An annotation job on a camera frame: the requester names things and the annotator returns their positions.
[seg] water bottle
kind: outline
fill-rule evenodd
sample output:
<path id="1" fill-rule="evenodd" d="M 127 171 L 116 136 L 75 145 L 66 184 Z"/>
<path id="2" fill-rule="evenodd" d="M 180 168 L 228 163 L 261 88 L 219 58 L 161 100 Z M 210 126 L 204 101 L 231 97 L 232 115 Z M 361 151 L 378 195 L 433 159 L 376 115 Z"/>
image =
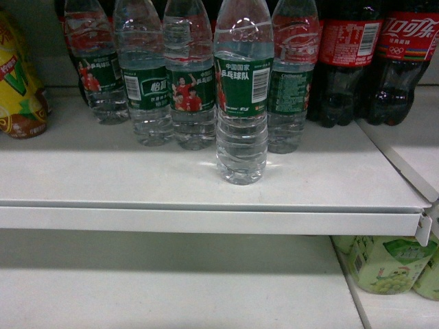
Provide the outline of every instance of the water bottle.
<path id="1" fill-rule="evenodd" d="M 98 122 L 129 119 L 112 27 L 97 0 L 67 0 L 65 29 L 88 105 Z"/>
<path id="2" fill-rule="evenodd" d="M 104 9 L 108 20 L 111 22 L 111 15 L 112 15 L 112 9 L 114 8 L 114 1 L 104 1 L 104 0 L 100 0 L 99 3 L 101 4 L 102 8 Z M 65 30 L 65 16 L 64 16 L 64 7 L 66 5 L 66 0 L 54 0 L 54 6 L 55 6 L 55 12 L 56 15 L 58 17 L 58 21 L 61 25 L 61 29 L 62 29 L 62 33 L 64 35 L 64 41 L 66 43 L 67 46 L 67 51 L 70 57 L 70 61 L 73 64 L 73 67 L 76 70 L 76 73 L 78 74 L 78 88 L 80 90 L 80 94 L 83 98 L 83 100 L 85 101 L 85 103 L 88 104 L 88 99 L 87 96 L 85 95 L 85 90 L 84 90 L 84 86 L 82 85 L 82 81 L 80 78 L 80 74 L 78 72 L 78 64 L 76 62 L 75 56 L 73 56 L 73 54 L 71 53 L 71 47 L 69 44 L 69 38 L 66 35 L 66 30 Z"/>
<path id="3" fill-rule="evenodd" d="M 356 94 L 372 62 L 383 22 L 382 0 L 338 0 L 327 7 L 319 50 L 319 82 L 311 90 L 324 127 L 348 125 Z"/>
<path id="4" fill-rule="evenodd" d="M 392 2 L 375 57 L 363 84 L 361 117 L 373 125 L 398 125 L 414 102 L 439 37 L 439 0 Z"/>
<path id="5" fill-rule="evenodd" d="M 113 25 L 134 134 L 145 146 L 168 143 L 174 131 L 157 11 L 150 0 L 117 0 Z"/>
<path id="6" fill-rule="evenodd" d="M 268 94 L 268 151 L 296 151 L 307 116 L 320 25 L 314 0 L 280 0 L 274 10 L 274 63 Z"/>
<path id="7" fill-rule="evenodd" d="M 212 31 L 201 0 L 169 0 L 163 17 L 165 63 L 174 136 L 183 149 L 215 140 Z"/>
<path id="8" fill-rule="evenodd" d="M 267 162 L 267 94 L 274 57 L 265 0 L 224 0 L 214 39 L 217 167 L 238 185 L 261 179 Z"/>

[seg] white shelf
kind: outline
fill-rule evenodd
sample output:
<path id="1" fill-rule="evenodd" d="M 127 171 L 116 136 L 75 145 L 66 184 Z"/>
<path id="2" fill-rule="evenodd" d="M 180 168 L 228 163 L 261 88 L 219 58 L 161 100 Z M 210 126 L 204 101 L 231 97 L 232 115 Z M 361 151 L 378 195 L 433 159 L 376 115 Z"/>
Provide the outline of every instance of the white shelf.
<path id="1" fill-rule="evenodd" d="M 0 252 L 1 328 L 363 328 L 327 236 L 0 230 Z"/>
<path id="2" fill-rule="evenodd" d="M 346 255 L 338 254 L 346 281 L 365 329 L 437 328 L 439 303 L 413 290 L 398 295 L 376 295 L 359 288 L 347 270 Z"/>
<path id="3" fill-rule="evenodd" d="M 44 134 L 0 136 L 2 228 L 414 235 L 429 206 L 355 123 L 307 122 L 297 152 L 268 154 L 260 182 L 234 186 L 214 146 L 146 148 L 80 97 L 53 103 Z"/>
<path id="4" fill-rule="evenodd" d="M 407 118 L 395 127 L 360 127 L 395 167 L 430 201 L 439 199 L 439 87 L 418 87 Z"/>

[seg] clear plastic bottle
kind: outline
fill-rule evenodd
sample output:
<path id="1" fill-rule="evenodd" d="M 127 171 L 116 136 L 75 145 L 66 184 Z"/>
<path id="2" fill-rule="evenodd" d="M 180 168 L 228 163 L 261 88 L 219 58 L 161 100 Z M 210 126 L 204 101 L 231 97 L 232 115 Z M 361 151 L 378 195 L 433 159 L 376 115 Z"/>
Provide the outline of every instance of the clear plastic bottle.
<path id="1" fill-rule="evenodd" d="M 314 0 L 280 0 L 274 10 L 274 64 L 268 96 L 268 151 L 288 154 L 302 139 L 318 58 Z"/>
<path id="2" fill-rule="evenodd" d="M 98 0 L 67 0 L 66 34 L 88 105 L 104 125 L 130 118 L 111 24 Z"/>
<path id="3" fill-rule="evenodd" d="M 224 0 L 214 40 L 217 166 L 232 184 L 261 179 L 267 162 L 267 93 L 274 57 L 265 0 Z"/>
<path id="4" fill-rule="evenodd" d="M 169 0 L 163 17 L 165 63 L 174 136 L 183 149 L 215 140 L 212 31 L 201 0 Z"/>
<path id="5" fill-rule="evenodd" d="M 174 130 L 157 11 L 150 0 L 117 0 L 113 25 L 136 138 L 145 146 L 168 143 Z"/>

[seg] coca-cola bottle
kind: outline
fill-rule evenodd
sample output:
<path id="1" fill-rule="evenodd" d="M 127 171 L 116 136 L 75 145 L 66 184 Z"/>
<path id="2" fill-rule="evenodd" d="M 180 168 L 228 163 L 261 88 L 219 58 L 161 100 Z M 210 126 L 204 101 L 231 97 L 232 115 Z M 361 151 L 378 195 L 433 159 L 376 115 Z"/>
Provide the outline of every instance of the coca-cola bottle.
<path id="1" fill-rule="evenodd" d="M 439 37 L 439 0 L 392 1 L 389 9 L 361 90 L 360 116 L 373 125 L 406 118 Z"/>
<path id="2" fill-rule="evenodd" d="M 327 0 L 317 0 L 316 1 L 317 14 L 318 14 L 318 22 L 320 25 L 320 42 L 322 40 L 323 27 L 324 27 L 324 18 L 327 15 Z M 321 82 L 324 79 L 324 69 L 322 68 L 323 64 L 317 62 L 314 66 L 313 71 L 313 84 L 311 85 L 311 93 L 308 103 L 308 111 L 307 111 L 307 119 L 310 121 L 317 121 L 319 117 L 319 109 L 320 109 L 320 101 L 318 99 L 318 93 L 313 93 L 313 90 L 321 90 L 322 84 Z"/>
<path id="3" fill-rule="evenodd" d="M 310 104 L 311 114 L 317 111 L 324 127 L 348 125 L 354 119 L 358 81 L 372 62 L 383 22 L 381 6 L 382 0 L 327 4 Z"/>

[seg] red label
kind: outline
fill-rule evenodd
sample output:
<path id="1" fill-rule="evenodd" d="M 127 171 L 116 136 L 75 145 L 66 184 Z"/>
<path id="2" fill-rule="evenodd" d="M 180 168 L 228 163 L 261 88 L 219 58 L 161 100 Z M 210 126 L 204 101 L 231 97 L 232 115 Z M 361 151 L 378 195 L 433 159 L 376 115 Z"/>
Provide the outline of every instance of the red label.
<path id="1" fill-rule="evenodd" d="M 439 14 L 390 12 L 377 45 L 377 55 L 395 60 L 431 60 L 439 36 Z"/>
<path id="2" fill-rule="evenodd" d="M 70 45 L 74 49 L 93 49 L 102 43 L 111 43 L 111 24 L 102 20 L 100 12 L 79 12 L 66 19 L 64 32 L 69 34 Z"/>
<path id="3" fill-rule="evenodd" d="M 15 64 L 17 62 L 16 56 L 13 55 L 8 62 L 0 66 L 0 81 L 3 81 L 5 75 L 15 70 Z"/>
<path id="4" fill-rule="evenodd" d="M 324 22 L 319 61 L 337 66 L 365 66 L 372 62 L 382 21 Z"/>
<path id="5" fill-rule="evenodd" d="M 274 57 L 285 62 L 315 64 L 320 25 L 317 17 L 273 17 Z"/>

